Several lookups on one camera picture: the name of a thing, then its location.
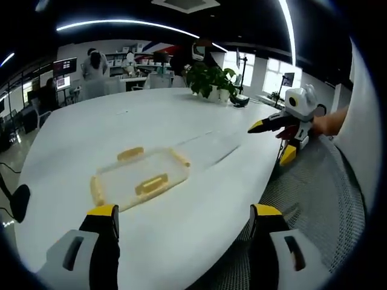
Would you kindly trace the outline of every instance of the transparent plastic container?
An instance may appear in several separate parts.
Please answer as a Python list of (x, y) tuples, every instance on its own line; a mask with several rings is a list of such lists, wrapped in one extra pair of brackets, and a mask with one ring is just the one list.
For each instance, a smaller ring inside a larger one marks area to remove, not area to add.
[(117, 204), (120, 212), (148, 201), (188, 178), (190, 163), (171, 148), (143, 153), (138, 147), (97, 170), (91, 178), (96, 206)]

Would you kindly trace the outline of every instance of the led light strip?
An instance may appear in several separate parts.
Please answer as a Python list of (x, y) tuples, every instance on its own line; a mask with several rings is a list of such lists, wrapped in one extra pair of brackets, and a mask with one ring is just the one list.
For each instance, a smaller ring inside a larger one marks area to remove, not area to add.
[[(166, 25), (162, 25), (162, 24), (157, 24), (157, 23), (152, 23), (152, 22), (129, 20), (129, 19), (105, 19), (105, 20), (92, 20), (92, 21), (77, 22), (77, 23), (58, 27), (58, 28), (56, 28), (56, 31), (62, 31), (62, 30), (66, 30), (69, 28), (73, 28), (73, 27), (89, 25), (89, 24), (98, 24), (98, 23), (132, 23), (132, 24), (148, 25), (148, 26), (154, 26), (154, 27), (160, 27), (160, 28), (164, 28), (164, 29), (168, 29), (168, 30), (173, 30), (173, 31), (176, 31), (179, 33), (183, 33), (183, 34), (192, 36), (194, 38), (199, 38), (199, 36), (197, 36), (195, 34), (192, 34), (192, 33), (189, 33), (189, 32), (186, 32), (184, 30), (180, 30), (180, 29), (177, 29), (174, 27), (170, 27), (170, 26), (166, 26)], [(215, 47), (223, 50), (225, 53), (229, 52), (227, 49), (221, 47), (220, 45), (217, 45), (215, 43), (212, 43), (212, 44)]]
[(282, 12), (285, 16), (286, 26), (288, 27), (289, 39), (290, 39), (290, 49), (291, 49), (291, 62), (293, 66), (296, 66), (296, 42), (294, 41), (294, 31), (293, 24), (291, 23), (291, 17), (289, 12), (288, 4), (286, 0), (278, 0), (281, 5)]
[(0, 64), (0, 67), (2, 67), (6, 62), (8, 62), (10, 59), (11, 59), (11, 57), (13, 57), (15, 55), (15, 53), (11, 53), (9, 56), (7, 56), (4, 60), (3, 60), (3, 62)]
[(3, 226), (4, 228), (6, 228), (7, 226), (13, 225), (14, 223), (15, 223), (15, 221), (3, 222), (3, 223), (2, 223), (2, 226)]

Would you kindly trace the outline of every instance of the potted plant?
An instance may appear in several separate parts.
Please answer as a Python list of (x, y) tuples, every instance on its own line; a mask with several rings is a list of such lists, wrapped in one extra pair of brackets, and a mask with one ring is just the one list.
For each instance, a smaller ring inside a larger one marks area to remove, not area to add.
[(279, 92), (272, 92), (269, 95), (269, 98), (272, 99), (275, 102), (278, 101), (279, 100)]
[(224, 69), (219, 74), (216, 85), (220, 90), (221, 103), (227, 103), (229, 98), (235, 97), (238, 94), (234, 84), (230, 81), (233, 76), (235, 76), (235, 72), (230, 68)]
[(210, 102), (227, 103), (229, 97), (236, 96), (236, 88), (230, 79), (235, 75), (232, 69), (208, 68), (204, 64), (194, 65), (187, 73), (187, 84), (192, 92)]

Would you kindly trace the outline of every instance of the white wall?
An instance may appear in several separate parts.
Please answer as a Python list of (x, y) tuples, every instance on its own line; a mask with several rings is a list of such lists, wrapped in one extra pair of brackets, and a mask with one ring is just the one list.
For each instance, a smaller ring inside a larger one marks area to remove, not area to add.
[(316, 91), (317, 102), (323, 104), (327, 107), (329, 112), (333, 105), (334, 100), (334, 88), (328, 86), (326, 83), (321, 82), (315, 77), (312, 77), (309, 74), (302, 73), (301, 86), (313, 85), (314, 90)]
[(216, 63), (218, 64), (218, 66), (220, 66), (221, 68), (223, 68), (223, 62), (224, 62), (224, 57), (226, 55), (226, 53), (211, 53), (214, 61), (216, 61)]
[(266, 75), (266, 67), (267, 59), (262, 59), (259, 57), (255, 58), (252, 83), (250, 86), (243, 87), (244, 95), (250, 98), (256, 98), (256, 95), (267, 95), (262, 91)]

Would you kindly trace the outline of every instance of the floor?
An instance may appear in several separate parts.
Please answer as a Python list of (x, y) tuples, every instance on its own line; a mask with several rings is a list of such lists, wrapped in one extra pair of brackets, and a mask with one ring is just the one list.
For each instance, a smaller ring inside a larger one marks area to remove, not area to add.
[[(30, 147), (38, 132), (39, 130), (34, 130), (28, 134), (19, 133), (17, 142), (15, 142), (7, 151), (0, 153), (0, 162), (6, 163), (14, 171), (20, 172), (22, 170), (25, 157), (27, 156), (27, 153), (30, 150)], [(10, 169), (2, 164), (0, 164), (0, 173), (9, 191), (14, 193), (18, 187), (19, 174), (13, 173)], [(0, 207), (4, 207), (9, 212), (11, 212), (8, 199), (5, 197), (1, 190)], [(16, 221), (14, 221), (5, 210), (0, 210), (0, 219), (10, 245), (16, 250), (14, 229), (14, 223)]]

